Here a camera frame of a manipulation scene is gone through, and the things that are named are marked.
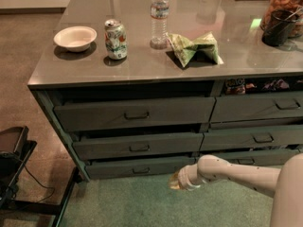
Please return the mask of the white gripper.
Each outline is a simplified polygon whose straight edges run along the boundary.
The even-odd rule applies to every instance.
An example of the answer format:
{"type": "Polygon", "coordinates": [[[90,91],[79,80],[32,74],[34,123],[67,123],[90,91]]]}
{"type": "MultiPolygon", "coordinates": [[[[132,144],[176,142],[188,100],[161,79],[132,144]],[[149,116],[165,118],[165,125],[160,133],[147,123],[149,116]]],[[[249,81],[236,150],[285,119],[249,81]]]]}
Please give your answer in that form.
{"type": "Polygon", "coordinates": [[[169,178],[169,188],[173,190],[193,191],[204,183],[204,178],[198,173],[197,165],[184,166],[179,172],[169,178]]]}

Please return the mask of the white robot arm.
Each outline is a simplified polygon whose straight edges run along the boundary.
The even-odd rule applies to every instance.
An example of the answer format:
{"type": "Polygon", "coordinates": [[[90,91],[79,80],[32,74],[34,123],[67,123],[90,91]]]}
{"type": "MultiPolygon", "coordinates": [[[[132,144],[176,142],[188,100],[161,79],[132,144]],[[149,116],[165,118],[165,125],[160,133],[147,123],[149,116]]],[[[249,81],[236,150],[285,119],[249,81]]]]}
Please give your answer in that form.
{"type": "Polygon", "coordinates": [[[204,155],[196,164],[172,174],[169,187],[192,191],[218,180],[229,180],[272,198],[270,227],[303,227],[302,153],[290,158],[282,168],[238,165],[204,155]]]}

